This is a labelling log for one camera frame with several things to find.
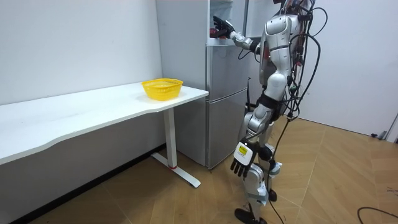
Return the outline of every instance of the sticker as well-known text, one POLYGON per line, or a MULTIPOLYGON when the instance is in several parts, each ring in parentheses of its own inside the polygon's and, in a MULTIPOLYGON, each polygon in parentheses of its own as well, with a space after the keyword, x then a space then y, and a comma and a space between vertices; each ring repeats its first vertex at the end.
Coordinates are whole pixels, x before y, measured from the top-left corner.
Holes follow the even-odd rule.
POLYGON ((246 153, 248 153, 248 150, 245 147, 240 146, 239 147, 239 152, 241 152, 243 155, 246 155, 246 153))

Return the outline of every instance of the table leg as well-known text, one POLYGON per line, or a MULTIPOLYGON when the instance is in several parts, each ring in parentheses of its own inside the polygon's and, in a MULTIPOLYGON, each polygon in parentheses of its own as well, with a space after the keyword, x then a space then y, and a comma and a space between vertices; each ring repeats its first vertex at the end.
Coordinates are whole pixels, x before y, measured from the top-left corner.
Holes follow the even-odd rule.
POLYGON ((159 153, 153 153, 152 157, 168 166, 172 171, 184 178, 192 186, 199 187, 200 181, 183 169, 177 166, 177 150, 175 147, 175 130, 174 130, 174 109, 170 108, 164 111, 164 124, 166 132, 167 159, 159 153))

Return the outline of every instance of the white wall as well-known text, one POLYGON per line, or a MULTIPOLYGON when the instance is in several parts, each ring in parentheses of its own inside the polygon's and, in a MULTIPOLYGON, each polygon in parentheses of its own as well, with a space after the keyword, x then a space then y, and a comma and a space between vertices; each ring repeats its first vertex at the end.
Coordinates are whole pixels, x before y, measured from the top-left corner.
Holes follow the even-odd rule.
MULTIPOLYGON (((348 4, 317 0, 316 6, 328 11, 329 22, 317 36, 321 60, 300 105, 300 117, 363 134, 387 131, 398 112, 398 53, 394 47, 398 1, 353 0, 348 4)), ((248 34, 260 35, 264 22, 277 10, 272 1, 251 1, 248 34)), ((324 21, 323 13, 315 11, 310 33, 316 33, 324 21)), ((304 87, 316 54, 317 47, 310 41, 304 87)))
MULTIPOLYGON (((0 105, 162 76, 154 0, 0 0, 0 30, 0 105)), ((1 165, 0 223, 163 144, 162 115, 1 165)))

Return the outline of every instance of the floor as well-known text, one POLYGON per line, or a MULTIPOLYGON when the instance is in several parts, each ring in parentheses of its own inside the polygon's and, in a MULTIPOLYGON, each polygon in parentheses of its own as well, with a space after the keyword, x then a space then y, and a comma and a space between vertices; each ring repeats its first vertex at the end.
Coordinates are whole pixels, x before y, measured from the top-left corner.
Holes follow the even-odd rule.
MULTIPOLYGON (((271 143, 284 122, 278 120, 271 143)), ((231 160, 208 171, 179 154, 179 166, 201 181, 194 189, 148 158, 32 223, 239 223, 234 209, 247 205, 231 160)), ((289 124, 277 160, 283 166, 274 179, 274 205, 285 223, 359 223, 356 211, 363 206, 398 214, 398 144, 298 119, 289 124)), ((365 223, 398 224, 379 212, 361 214, 365 223)), ((280 223, 269 205, 262 216, 280 223)))

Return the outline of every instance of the yellow plastic basket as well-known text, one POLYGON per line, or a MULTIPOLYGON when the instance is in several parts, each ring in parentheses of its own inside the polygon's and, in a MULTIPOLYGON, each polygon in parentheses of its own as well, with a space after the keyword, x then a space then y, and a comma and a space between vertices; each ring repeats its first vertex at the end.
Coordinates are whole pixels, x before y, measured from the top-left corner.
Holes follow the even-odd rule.
POLYGON ((169 100, 178 96, 183 81, 171 78, 159 78, 142 82, 145 93, 155 100, 169 100))

